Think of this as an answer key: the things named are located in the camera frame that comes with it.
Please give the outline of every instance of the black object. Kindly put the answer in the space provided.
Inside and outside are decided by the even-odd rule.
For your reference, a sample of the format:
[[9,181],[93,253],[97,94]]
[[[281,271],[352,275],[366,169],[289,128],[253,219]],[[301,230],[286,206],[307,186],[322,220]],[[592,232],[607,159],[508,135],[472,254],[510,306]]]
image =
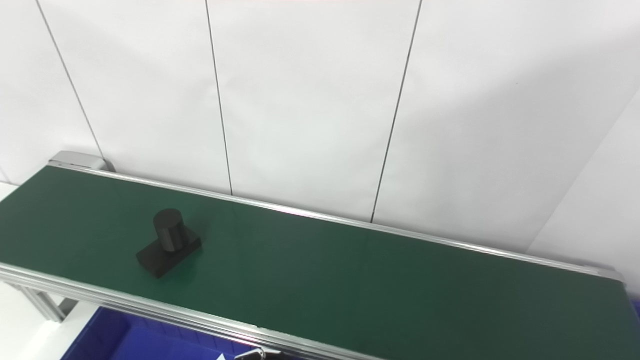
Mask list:
[[201,246],[200,237],[184,225],[180,211],[164,209],[154,216],[156,239],[136,257],[153,276],[161,277]]

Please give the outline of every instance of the black cylinder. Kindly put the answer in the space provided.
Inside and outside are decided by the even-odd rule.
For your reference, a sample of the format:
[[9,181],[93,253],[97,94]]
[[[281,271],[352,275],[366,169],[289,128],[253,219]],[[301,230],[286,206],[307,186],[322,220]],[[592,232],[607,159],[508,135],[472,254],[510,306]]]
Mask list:
[[176,209],[158,211],[154,216],[154,227],[164,251],[178,251],[189,241],[182,214]]

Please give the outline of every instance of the metal bracket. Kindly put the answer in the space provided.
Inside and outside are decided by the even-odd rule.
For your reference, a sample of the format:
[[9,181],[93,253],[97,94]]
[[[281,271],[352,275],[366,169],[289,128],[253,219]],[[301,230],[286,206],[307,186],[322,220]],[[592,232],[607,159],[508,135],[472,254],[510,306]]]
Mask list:
[[291,357],[268,347],[258,347],[237,355],[234,360],[290,360]]
[[38,309],[45,319],[54,322],[64,321],[64,319],[67,318],[67,315],[69,315],[71,310],[73,310],[78,303],[77,300],[65,298],[62,300],[60,305],[57,305],[49,294],[44,291],[34,290],[22,285],[10,285],[22,292],[27,300],[29,300],[36,309]]
[[109,163],[100,156],[87,155],[75,151],[60,151],[49,160],[49,163],[69,164],[92,168],[95,170],[113,171],[112,167],[109,166]]

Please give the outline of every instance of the blue plastic container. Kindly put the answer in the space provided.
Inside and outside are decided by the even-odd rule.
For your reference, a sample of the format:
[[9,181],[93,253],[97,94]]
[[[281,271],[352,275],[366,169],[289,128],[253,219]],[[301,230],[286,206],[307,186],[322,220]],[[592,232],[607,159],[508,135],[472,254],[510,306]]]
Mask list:
[[632,303],[634,304],[634,308],[636,309],[636,313],[638,314],[638,317],[640,318],[640,300],[633,300]]
[[140,316],[99,308],[62,360],[226,360],[253,347]]

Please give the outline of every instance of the panel seam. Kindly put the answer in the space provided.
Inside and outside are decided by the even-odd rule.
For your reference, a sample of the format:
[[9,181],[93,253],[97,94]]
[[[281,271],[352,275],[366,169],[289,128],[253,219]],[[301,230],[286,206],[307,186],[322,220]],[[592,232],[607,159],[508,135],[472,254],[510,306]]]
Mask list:
[[415,14],[415,21],[413,23],[413,31],[411,33],[411,40],[409,41],[409,50],[406,54],[406,61],[404,62],[404,70],[402,73],[402,80],[400,80],[400,89],[398,91],[398,97],[396,101],[396,108],[394,110],[394,117],[391,121],[391,130],[389,131],[389,138],[387,140],[387,149],[385,150],[385,157],[382,161],[382,169],[380,170],[380,179],[378,180],[378,188],[376,189],[376,198],[373,201],[373,209],[371,210],[371,219],[369,222],[373,223],[373,217],[376,214],[376,206],[378,205],[378,196],[380,195],[380,186],[382,185],[382,177],[385,174],[385,167],[387,165],[387,157],[389,155],[389,147],[391,146],[391,138],[394,134],[394,127],[396,125],[396,118],[398,114],[398,108],[400,107],[400,98],[402,97],[402,90],[404,87],[404,79],[406,78],[406,70],[409,67],[409,58],[411,57],[411,50],[413,48],[413,39],[415,38],[415,30],[418,26],[418,20],[420,18],[420,9],[422,8],[422,0],[418,2],[418,10]]
[[544,222],[544,224],[542,224],[542,226],[538,229],[538,232],[536,233],[536,235],[531,239],[531,242],[529,242],[529,245],[527,246],[527,249],[524,251],[525,254],[529,253],[529,250],[531,249],[531,247],[533,246],[533,243],[538,239],[538,236],[540,235],[540,233],[542,232],[542,230],[545,228],[545,226],[547,226],[547,224],[549,223],[549,221],[551,220],[551,218],[554,216],[554,214],[556,213],[556,211],[558,210],[558,208],[560,207],[560,204],[562,204],[562,202],[564,201],[564,198],[566,198],[566,196],[569,194],[569,191],[571,191],[571,188],[573,188],[573,186],[575,185],[575,183],[578,181],[578,178],[582,175],[582,173],[584,173],[585,169],[587,169],[587,166],[589,165],[589,163],[591,162],[591,159],[593,159],[593,156],[595,156],[596,152],[598,152],[598,150],[602,147],[602,144],[604,143],[604,141],[606,140],[606,138],[609,136],[609,134],[611,133],[611,131],[613,130],[613,127],[616,126],[616,124],[618,123],[618,121],[620,121],[620,118],[622,117],[622,114],[625,112],[625,110],[627,110],[627,108],[629,107],[629,104],[634,100],[634,98],[636,97],[637,93],[640,92],[640,87],[636,90],[636,92],[634,92],[633,96],[631,97],[631,99],[629,99],[628,103],[625,105],[624,108],[622,108],[622,111],[620,112],[620,114],[618,115],[618,117],[616,118],[616,121],[613,122],[613,124],[611,124],[611,127],[609,128],[609,130],[607,130],[607,133],[602,137],[602,139],[600,140],[600,143],[598,144],[598,146],[596,146],[596,148],[593,150],[593,152],[591,153],[591,156],[587,159],[587,161],[584,163],[584,165],[582,166],[582,169],[578,172],[578,174],[573,178],[573,181],[571,182],[571,185],[567,186],[566,191],[564,192],[564,195],[560,198],[560,200],[557,202],[556,206],[554,207],[553,211],[551,211],[551,214],[549,214],[549,216],[547,217],[546,221]]
[[225,159],[227,161],[227,175],[229,178],[229,193],[234,194],[234,189],[231,185],[231,167],[229,166],[229,152],[227,149],[227,134],[225,132],[225,121],[222,117],[222,100],[220,98],[220,86],[218,84],[218,68],[216,66],[216,53],[213,49],[213,32],[211,31],[211,19],[209,16],[209,2],[204,0],[205,10],[207,12],[207,26],[209,27],[209,43],[211,44],[211,58],[213,60],[213,74],[216,80],[216,93],[218,94],[218,109],[220,110],[220,125],[222,126],[222,141],[225,144]]
[[53,37],[53,32],[51,31],[51,27],[49,26],[49,22],[47,21],[47,17],[44,15],[44,11],[42,10],[42,6],[40,6],[40,1],[35,0],[36,5],[38,5],[38,10],[40,11],[40,15],[42,16],[42,20],[44,21],[45,26],[47,27],[47,31],[49,32],[49,36],[51,37],[51,41],[53,42],[53,46],[56,48],[56,52],[58,54],[58,58],[62,63],[62,67],[65,70],[65,74],[67,75],[67,79],[69,80],[69,84],[71,84],[71,89],[74,91],[74,95],[76,96],[76,100],[78,101],[78,105],[80,105],[80,110],[82,111],[84,120],[86,121],[87,126],[89,127],[89,131],[91,132],[91,136],[93,137],[93,141],[95,142],[95,146],[98,148],[100,152],[100,157],[104,159],[104,153],[102,152],[102,148],[100,148],[100,144],[98,143],[98,138],[95,136],[95,132],[93,131],[93,127],[89,122],[89,118],[86,116],[86,111],[84,110],[84,106],[82,105],[82,101],[80,101],[80,96],[78,95],[78,91],[76,90],[76,86],[74,85],[73,80],[71,80],[71,75],[69,74],[69,70],[67,69],[67,64],[62,57],[62,53],[58,48],[58,43],[56,39]]

